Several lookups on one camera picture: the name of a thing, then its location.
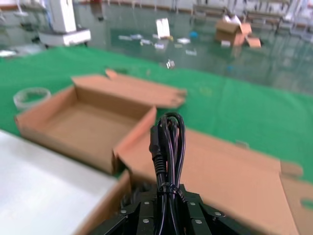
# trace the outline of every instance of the white surface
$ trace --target white surface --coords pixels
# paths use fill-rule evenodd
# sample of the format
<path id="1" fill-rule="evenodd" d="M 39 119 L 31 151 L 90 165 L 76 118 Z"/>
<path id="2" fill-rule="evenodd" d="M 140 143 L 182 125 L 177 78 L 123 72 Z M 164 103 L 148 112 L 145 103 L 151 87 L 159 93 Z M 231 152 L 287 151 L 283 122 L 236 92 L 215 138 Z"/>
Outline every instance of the white surface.
<path id="1" fill-rule="evenodd" d="M 170 26 L 168 24 L 168 19 L 158 19 L 156 20 L 157 36 L 159 38 L 165 38 L 170 36 Z"/>
<path id="2" fill-rule="evenodd" d="M 0 130 L 0 234 L 71 235 L 113 177 Z"/>
<path id="3" fill-rule="evenodd" d="M 52 28 L 56 32 L 69 33 L 76 31 L 72 0 L 49 0 L 47 10 L 52 17 Z"/>
<path id="4" fill-rule="evenodd" d="M 48 46 L 70 46 L 76 45 L 91 40 L 91 33 L 89 29 L 83 31 L 76 31 L 74 33 L 56 35 L 38 32 L 40 41 Z"/>

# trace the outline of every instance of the white machine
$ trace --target white machine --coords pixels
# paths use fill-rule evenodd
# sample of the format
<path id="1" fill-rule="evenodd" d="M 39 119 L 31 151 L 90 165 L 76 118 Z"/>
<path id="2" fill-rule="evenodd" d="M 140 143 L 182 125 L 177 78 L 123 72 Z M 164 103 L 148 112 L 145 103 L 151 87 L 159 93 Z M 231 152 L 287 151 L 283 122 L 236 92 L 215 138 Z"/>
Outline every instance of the white machine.
<path id="1" fill-rule="evenodd" d="M 48 0 L 46 9 L 51 29 L 39 31 L 40 41 L 46 46 L 85 44 L 91 40 L 88 28 L 77 28 L 72 0 Z"/>

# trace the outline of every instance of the floor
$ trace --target floor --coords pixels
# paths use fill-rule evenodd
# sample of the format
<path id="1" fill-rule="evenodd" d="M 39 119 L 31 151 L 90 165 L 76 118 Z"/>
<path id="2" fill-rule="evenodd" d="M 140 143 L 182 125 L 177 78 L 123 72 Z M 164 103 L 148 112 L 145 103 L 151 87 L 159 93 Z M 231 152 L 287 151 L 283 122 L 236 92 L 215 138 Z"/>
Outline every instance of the floor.
<path id="1" fill-rule="evenodd" d="M 214 41 L 214 22 L 190 24 L 188 14 L 104 4 L 75 5 L 74 11 L 76 23 L 91 29 L 90 47 L 144 58 L 161 66 L 170 59 L 176 68 L 207 71 L 286 91 L 313 94 L 312 45 L 287 33 L 274 35 L 267 29 L 253 28 L 253 33 L 264 42 L 261 49 L 221 47 Z M 4 15 L 7 23 L 0 26 L 0 48 L 30 44 L 36 33 L 18 26 L 21 19 L 12 12 Z M 140 34 L 144 39 L 157 43 L 152 35 L 157 32 L 155 20 L 159 18 L 169 19 L 174 37 L 173 42 L 161 42 L 165 45 L 164 50 L 157 50 L 153 45 L 141 46 L 137 40 L 119 39 L 120 35 Z M 34 23 L 35 28 L 47 25 L 42 13 L 30 13 L 24 21 Z M 198 38 L 177 48 L 176 39 L 189 37 L 191 31 L 197 32 Z M 188 55 L 186 50 L 195 51 L 196 55 Z"/>

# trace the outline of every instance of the cardboard box on floor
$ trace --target cardboard box on floor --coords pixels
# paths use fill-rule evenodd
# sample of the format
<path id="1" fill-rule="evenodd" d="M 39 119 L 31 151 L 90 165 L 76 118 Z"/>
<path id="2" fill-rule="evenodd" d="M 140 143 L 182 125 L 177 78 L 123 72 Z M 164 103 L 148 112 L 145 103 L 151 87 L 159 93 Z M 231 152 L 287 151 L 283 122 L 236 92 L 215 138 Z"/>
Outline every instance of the cardboard box on floor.
<path id="1" fill-rule="evenodd" d="M 248 35 L 252 32 L 249 23 L 229 23 L 225 20 L 219 20 L 216 25 L 215 40 L 228 41 L 232 46 L 241 46 L 245 41 L 250 47 L 261 47 L 260 39 L 253 38 L 249 40 Z"/>

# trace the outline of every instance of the table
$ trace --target table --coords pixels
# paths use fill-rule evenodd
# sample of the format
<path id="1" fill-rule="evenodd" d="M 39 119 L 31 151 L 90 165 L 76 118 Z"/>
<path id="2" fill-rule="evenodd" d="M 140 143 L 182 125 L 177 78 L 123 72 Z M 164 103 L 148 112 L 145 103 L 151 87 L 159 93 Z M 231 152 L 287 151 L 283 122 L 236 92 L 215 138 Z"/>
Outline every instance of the table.
<path id="1" fill-rule="evenodd" d="M 0 234 L 70 235 L 117 180 L 0 130 Z"/>

